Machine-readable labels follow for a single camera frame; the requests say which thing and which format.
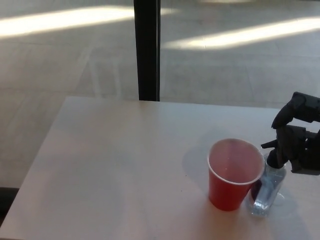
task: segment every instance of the tiled floor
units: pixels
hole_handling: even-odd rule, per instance
[[[162,101],[320,95],[320,2],[203,1],[162,0]],[[21,185],[66,96],[138,99],[137,81],[133,0],[1,0],[0,186]]]

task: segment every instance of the white table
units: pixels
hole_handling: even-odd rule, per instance
[[[0,238],[318,240],[320,177],[292,174],[288,166],[285,202],[267,219],[251,216],[244,204],[223,212],[207,199],[210,146],[228,137],[256,146],[273,140],[277,112],[69,97]]]

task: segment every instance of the plastic bottle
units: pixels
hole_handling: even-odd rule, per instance
[[[276,150],[265,155],[264,160],[264,172],[261,178],[253,184],[248,194],[250,212],[261,217],[268,214],[287,174],[285,166],[278,164]]]

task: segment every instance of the red cup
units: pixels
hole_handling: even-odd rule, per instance
[[[234,138],[216,142],[207,162],[209,199],[223,211],[233,211],[240,207],[265,167],[264,158],[254,145]]]

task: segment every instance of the cup rim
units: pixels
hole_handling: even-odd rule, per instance
[[[229,180],[226,180],[224,179],[223,177],[219,176],[213,169],[212,167],[210,166],[210,162],[209,162],[209,158],[210,158],[210,153],[211,153],[211,150],[212,148],[219,142],[222,142],[222,141],[226,141],[226,140],[237,140],[237,141],[241,141],[241,142],[245,142],[249,145],[251,145],[252,147],[254,147],[257,152],[259,153],[259,155],[261,156],[261,161],[262,161],[262,168],[261,168],[261,171],[260,173],[257,175],[257,177],[251,181],[248,181],[248,182],[233,182],[233,181],[229,181]],[[243,140],[243,139],[239,139],[239,138],[224,138],[224,139],[220,139],[219,141],[216,141],[210,148],[210,151],[209,151],[209,154],[207,156],[207,159],[206,159],[206,162],[208,164],[208,167],[209,167],[209,170],[210,172],[212,172],[218,179],[228,183],[228,184],[232,184],[232,185],[240,185],[240,186],[243,186],[243,185],[250,185],[250,184],[253,184],[255,181],[257,181],[261,176],[262,174],[264,173],[264,170],[265,170],[265,159],[264,159],[264,156],[262,155],[262,153],[259,151],[259,149],[253,145],[252,143],[246,141],[246,140]]]

